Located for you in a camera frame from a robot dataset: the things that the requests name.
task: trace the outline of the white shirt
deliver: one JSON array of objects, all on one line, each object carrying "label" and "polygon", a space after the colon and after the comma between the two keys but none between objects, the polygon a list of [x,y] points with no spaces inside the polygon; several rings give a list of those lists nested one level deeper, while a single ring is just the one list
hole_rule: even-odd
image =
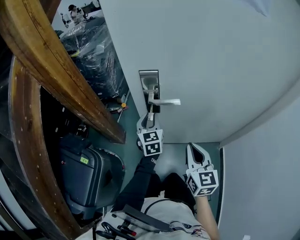
[{"label": "white shirt", "polygon": [[77,7],[75,11],[71,11],[71,17],[73,17],[72,19],[75,25],[81,23],[84,20],[83,15],[84,15],[83,10],[80,7]]},{"label": "white shirt", "polygon": [[[146,208],[163,198],[151,197],[146,198],[142,206],[141,212],[145,212]],[[160,221],[168,223],[170,227],[174,230],[173,232],[148,232],[139,227],[130,225],[129,228],[137,233],[137,240],[210,240],[209,235],[202,227],[202,225],[195,219],[191,209],[183,204],[172,201],[162,201],[152,205],[147,215],[156,218]],[[120,218],[113,218],[111,213],[107,213],[103,221],[108,222],[115,229],[118,225],[122,225],[123,220]],[[101,224],[98,224],[97,230],[104,231]],[[105,238],[97,235],[97,240],[105,240]],[[77,238],[77,240],[92,240],[92,230]]]}]

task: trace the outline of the green label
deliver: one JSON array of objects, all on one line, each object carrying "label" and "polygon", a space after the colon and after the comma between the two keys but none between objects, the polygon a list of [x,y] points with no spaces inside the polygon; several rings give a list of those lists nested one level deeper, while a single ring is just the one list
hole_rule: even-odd
[{"label": "green label", "polygon": [[80,161],[85,164],[88,164],[88,162],[89,162],[89,160],[84,157],[81,157]]}]

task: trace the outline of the cable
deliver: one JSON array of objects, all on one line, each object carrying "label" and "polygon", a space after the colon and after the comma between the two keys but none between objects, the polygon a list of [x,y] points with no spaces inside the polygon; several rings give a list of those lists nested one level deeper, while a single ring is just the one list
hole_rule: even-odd
[{"label": "cable", "polygon": [[182,200],[178,200],[178,199],[160,199],[157,200],[156,202],[151,203],[145,210],[144,214],[147,214],[148,210],[156,203],[159,202],[163,202],[163,201],[172,201],[172,202],[176,202],[176,203],[183,203],[185,205],[187,205],[191,210],[194,209],[194,207],[191,207],[189,204],[187,204],[186,202],[182,201]]}]

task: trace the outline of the black pants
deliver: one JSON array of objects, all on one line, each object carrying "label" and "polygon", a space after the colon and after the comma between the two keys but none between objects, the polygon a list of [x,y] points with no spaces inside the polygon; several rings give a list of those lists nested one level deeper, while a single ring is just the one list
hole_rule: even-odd
[{"label": "black pants", "polygon": [[157,197],[161,191],[165,191],[165,198],[180,200],[194,212],[195,199],[178,174],[169,174],[163,182],[157,174],[152,175],[145,197]]},{"label": "black pants", "polygon": [[117,197],[112,211],[122,210],[126,204],[140,211],[146,197],[158,197],[163,190],[165,198],[185,202],[194,211],[195,199],[180,176],[171,173],[161,182],[151,164],[150,161],[141,161],[133,178]]}]

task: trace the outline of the teal floor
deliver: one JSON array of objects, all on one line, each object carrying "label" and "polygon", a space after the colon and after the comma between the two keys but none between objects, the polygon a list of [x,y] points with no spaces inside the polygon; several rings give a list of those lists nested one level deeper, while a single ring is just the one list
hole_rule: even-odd
[{"label": "teal floor", "polygon": [[[89,139],[92,141],[93,145],[98,148],[108,149],[117,155],[124,161],[125,164],[125,177],[122,185],[122,189],[131,180],[137,164],[140,162],[143,154],[139,151],[136,146],[136,123],[139,120],[139,115],[136,110],[135,104],[131,96],[128,98],[127,105],[128,110],[124,111],[120,119],[121,126],[126,131],[126,143],[124,145],[114,144],[109,142],[101,134],[96,132],[94,129],[90,129]],[[200,146],[205,148],[210,154],[210,158],[215,169],[218,170],[218,175],[220,176],[220,154],[219,154],[219,143],[200,143]],[[159,175],[161,180],[163,180],[168,174],[174,172],[179,176],[185,174],[187,169],[185,165],[185,148],[186,144],[164,144],[164,150],[157,161],[155,167],[156,173]],[[211,195],[210,206],[214,216],[216,217],[218,208],[218,197],[219,188]]]}]

